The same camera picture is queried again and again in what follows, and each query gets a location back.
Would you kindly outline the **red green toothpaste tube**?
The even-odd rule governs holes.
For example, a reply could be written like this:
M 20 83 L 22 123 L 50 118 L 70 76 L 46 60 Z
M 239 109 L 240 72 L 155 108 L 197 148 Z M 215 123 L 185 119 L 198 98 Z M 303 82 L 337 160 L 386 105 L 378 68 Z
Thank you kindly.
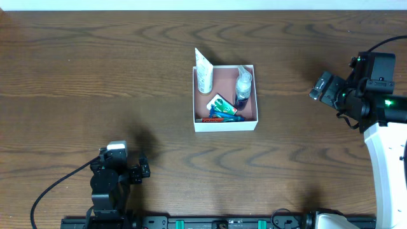
M 195 120 L 195 123 L 226 123 L 226 122 L 241 122 L 245 119 L 241 116 L 234 117 L 220 117 L 220 118 L 199 118 Z

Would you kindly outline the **white cream tube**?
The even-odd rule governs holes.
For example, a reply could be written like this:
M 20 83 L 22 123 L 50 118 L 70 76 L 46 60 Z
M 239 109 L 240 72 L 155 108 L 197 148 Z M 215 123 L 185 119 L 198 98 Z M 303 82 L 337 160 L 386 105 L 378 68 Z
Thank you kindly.
M 212 92 L 213 65 L 195 48 L 198 91 L 202 94 Z

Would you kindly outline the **green soap box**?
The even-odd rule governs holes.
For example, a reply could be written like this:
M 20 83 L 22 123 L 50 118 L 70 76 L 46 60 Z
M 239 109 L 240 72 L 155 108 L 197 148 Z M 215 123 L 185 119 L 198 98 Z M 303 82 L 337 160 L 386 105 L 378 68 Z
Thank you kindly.
M 206 105 L 208 110 L 214 108 L 216 111 L 226 113 L 229 115 L 235 115 L 237 113 L 237 108 L 235 108 L 231 103 L 224 99 L 219 94 L 216 94 Z

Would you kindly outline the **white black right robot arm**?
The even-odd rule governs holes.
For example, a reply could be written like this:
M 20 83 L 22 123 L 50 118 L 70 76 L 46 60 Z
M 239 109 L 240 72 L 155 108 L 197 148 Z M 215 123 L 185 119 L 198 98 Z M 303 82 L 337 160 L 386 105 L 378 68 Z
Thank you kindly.
M 376 227 L 406 228 L 406 98 L 324 72 L 309 96 L 357 123 L 369 151 L 376 195 Z

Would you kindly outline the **clear bottle with purple liquid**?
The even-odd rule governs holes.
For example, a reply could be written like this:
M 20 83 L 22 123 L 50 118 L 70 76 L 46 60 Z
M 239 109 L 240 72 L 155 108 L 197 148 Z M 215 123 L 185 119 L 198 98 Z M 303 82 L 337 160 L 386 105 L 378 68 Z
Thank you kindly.
M 244 66 L 238 66 L 239 76 L 235 85 L 234 105 L 241 111 L 246 107 L 251 95 L 252 74 Z

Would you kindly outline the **blue disposable razor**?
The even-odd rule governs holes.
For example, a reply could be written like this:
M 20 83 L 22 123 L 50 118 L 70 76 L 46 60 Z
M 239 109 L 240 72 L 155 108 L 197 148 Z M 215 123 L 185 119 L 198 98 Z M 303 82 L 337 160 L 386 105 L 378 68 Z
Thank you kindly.
M 212 105 L 209 111 L 209 118 L 222 118 L 223 122 L 236 122 L 236 121 L 245 121 L 245 118 L 242 116 L 236 116 L 220 111 L 215 110 L 215 106 Z

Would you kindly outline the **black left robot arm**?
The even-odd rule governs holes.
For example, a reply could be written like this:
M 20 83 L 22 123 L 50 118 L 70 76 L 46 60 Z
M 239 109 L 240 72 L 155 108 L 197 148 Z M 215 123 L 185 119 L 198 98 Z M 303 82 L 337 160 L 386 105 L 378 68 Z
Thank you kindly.
M 147 156 L 140 153 L 138 164 L 130 167 L 125 149 L 101 148 L 90 168 L 93 206 L 84 228 L 142 228 L 140 217 L 127 209 L 127 200 L 130 186 L 151 174 Z

